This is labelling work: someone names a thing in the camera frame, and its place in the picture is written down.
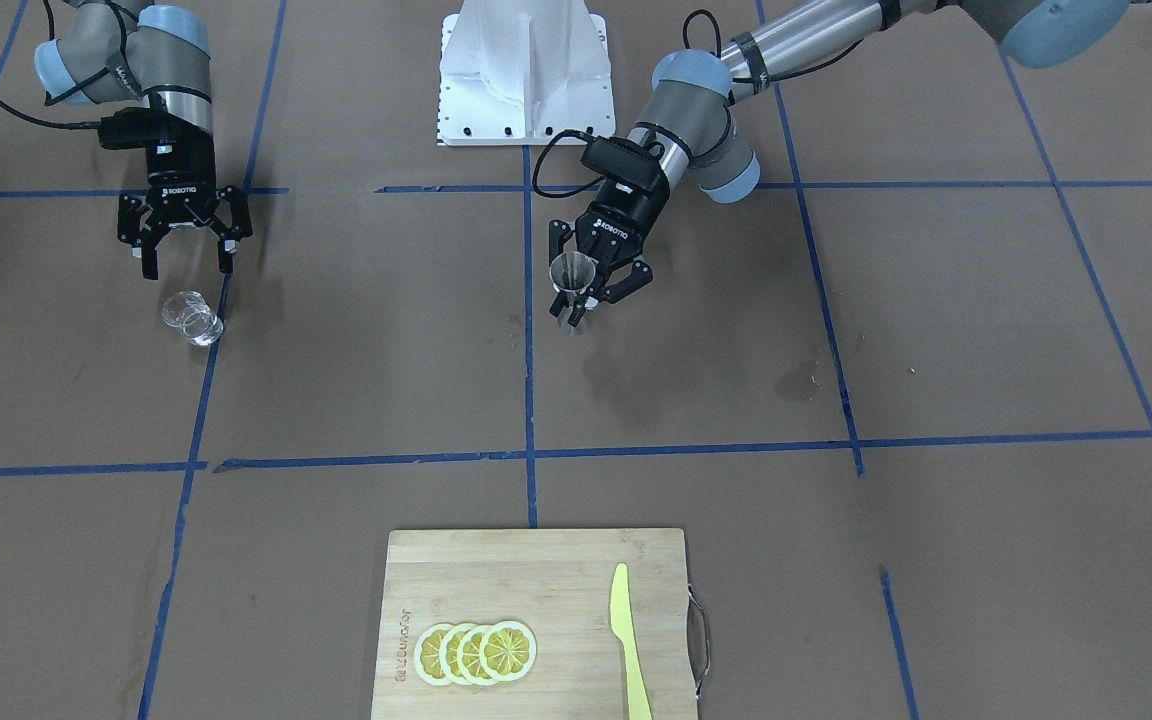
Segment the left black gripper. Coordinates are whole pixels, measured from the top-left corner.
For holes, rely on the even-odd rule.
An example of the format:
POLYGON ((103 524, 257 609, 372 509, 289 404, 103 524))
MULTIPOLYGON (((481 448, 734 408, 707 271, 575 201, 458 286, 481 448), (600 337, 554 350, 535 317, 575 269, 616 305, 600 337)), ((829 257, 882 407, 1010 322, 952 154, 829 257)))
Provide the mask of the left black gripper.
POLYGON ((641 188, 617 174, 605 174, 594 200, 576 220, 576 251, 593 259, 600 270, 620 270, 626 266, 626 278, 607 285, 590 283, 577 291, 577 253, 564 249, 573 237, 573 227, 563 220, 550 222, 550 283, 556 300, 550 304, 550 314, 567 319, 573 329, 594 306, 617 304, 653 281, 653 270, 644 260, 634 260, 643 253, 646 236, 658 217, 666 209, 670 185, 666 174, 657 172, 641 188))

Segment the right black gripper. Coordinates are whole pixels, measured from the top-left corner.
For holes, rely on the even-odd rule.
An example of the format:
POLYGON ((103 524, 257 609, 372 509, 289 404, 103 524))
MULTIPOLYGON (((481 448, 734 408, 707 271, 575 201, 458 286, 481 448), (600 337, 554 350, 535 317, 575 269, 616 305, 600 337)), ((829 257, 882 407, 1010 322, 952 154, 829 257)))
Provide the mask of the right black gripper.
POLYGON ((142 276, 159 279, 157 245, 161 225, 212 227, 218 237, 218 270, 234 272, 234 255, 253 234, 247 192, 228 184, 218 190, 215 147, 210 135, 179 135, 146 143, 146 200, 119 197, 116 236, 141 259, 142 276))

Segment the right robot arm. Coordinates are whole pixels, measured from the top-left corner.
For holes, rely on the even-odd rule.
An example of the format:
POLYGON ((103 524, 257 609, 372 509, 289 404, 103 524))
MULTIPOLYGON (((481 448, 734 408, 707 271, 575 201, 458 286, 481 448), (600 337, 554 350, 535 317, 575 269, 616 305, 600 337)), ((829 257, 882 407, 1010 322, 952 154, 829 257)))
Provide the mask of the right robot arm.
POLYGON ((38 45, 50 105, 119 103, 96 124, 108 150, 145 152, 147 192, 120 196, 116 236, 157 279, 157 247, 177 227, 218 238, 221 273, 253 229, 247 194, 220 185, 212 128, 211 53, 191 10, 151 1, 78 1, 70 33, 38 45))

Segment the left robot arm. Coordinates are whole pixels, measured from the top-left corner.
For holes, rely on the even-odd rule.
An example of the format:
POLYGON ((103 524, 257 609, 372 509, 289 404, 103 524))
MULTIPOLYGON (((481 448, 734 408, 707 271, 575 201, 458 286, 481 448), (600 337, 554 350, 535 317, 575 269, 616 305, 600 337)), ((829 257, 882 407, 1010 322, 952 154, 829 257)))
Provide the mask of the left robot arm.
POLYGON ((733 106, 778 82, 823 70, 869 36, 941 1, 809 1, 719 50, 685 47, 658 61, 652 94, 626 137, 566 129, 594 173, 594 200, 575 222, 550 223, 550 314, 579 327, 594 306, 617 304, 652 282, 649 233, 675 187, 694 174, 710 200, 732 204, 755 191, 761 167, 738 131, 733 106))

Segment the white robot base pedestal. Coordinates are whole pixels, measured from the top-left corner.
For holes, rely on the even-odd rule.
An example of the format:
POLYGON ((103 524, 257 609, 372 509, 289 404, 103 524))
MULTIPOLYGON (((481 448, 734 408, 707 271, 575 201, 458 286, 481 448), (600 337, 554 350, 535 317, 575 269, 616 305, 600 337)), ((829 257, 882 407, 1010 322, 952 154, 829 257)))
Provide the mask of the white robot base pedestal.
POLYGON ((584 1, 467 1, 444 18, 440 41, 439 145, 616 131, 607 23, 584 1))

